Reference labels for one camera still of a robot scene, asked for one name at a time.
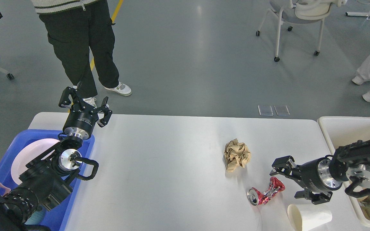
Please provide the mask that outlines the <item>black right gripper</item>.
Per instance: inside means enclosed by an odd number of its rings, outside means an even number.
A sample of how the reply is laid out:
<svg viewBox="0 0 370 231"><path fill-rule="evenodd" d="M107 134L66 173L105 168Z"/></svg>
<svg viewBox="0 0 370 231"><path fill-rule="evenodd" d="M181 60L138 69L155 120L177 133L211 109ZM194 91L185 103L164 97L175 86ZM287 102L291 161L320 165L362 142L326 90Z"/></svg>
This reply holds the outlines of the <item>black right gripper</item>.
<svg viewBox="0 0 370 231"><path fill-rule="evenodd" d="M329 164L329 158L319 158L296 165L292 156L284 156L273 161L270 175L279 174L295 180L307 190L297 191L294 198L304 198L310 200L312 204L318 205L328 203L333 195L332 191L339 190L343 184L333 178Z"/></svg>

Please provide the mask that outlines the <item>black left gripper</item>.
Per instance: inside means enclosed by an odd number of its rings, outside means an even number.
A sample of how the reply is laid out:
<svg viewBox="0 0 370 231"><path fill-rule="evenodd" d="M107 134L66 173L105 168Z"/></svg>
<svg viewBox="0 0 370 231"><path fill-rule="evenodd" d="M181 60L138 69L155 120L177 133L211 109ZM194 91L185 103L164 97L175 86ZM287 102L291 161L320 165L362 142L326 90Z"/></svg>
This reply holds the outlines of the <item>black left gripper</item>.
<svg viewBox="0 0 370 231"><path fill-rule="evenodd" d="M75 87L66 87L60 97L59 107L68 108L69 115L63 127L63 133L67 136L75 136L82 140L91 138L95 124L104 127L108 124L112 110L107 104L109 97L105 97L100 107L96 108L96 114L91 111L94 107L86 103ZM104 117L98 120L98 113Z"/></svg>

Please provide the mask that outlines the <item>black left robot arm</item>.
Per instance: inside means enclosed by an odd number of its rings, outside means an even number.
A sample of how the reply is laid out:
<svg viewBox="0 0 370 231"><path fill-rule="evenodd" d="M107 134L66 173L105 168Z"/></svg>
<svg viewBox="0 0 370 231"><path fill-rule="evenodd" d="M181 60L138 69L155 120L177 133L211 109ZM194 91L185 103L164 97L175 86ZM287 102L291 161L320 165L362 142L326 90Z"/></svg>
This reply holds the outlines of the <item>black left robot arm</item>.
<svg viewBox="0 0 370 231"><path fill-rule="evenodd" d="M0 231L49 231L47 226L26 222L39 206L52 210L60 205L73 192L74 179L91 180L96 176L99 163L82 157L78 149L91 137L96 124L108 124L112 110L107 101L105 97L101 106L94 107L80 97L76 88L64 89L58 104L69 108L64 136L26 164L18 187L0 195Z"/></svg>

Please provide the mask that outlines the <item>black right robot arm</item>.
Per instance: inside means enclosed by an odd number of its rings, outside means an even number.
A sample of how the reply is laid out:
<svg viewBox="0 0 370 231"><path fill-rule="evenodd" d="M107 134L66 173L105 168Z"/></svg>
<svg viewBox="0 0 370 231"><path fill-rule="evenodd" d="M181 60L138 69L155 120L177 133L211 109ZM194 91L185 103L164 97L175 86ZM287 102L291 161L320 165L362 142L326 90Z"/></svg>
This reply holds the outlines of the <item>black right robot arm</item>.
<svg viewBox="0 0 370 231"><path fill-rule="evenodd" d="M292 156L277 158L272 164L271 176L283 175L303 188L295 198L311 200L314 205L330 201L333 191L344 182L348 196L361 198L370 195L370 140L358 140L337 148L333 155L297 165Z"/></svg>

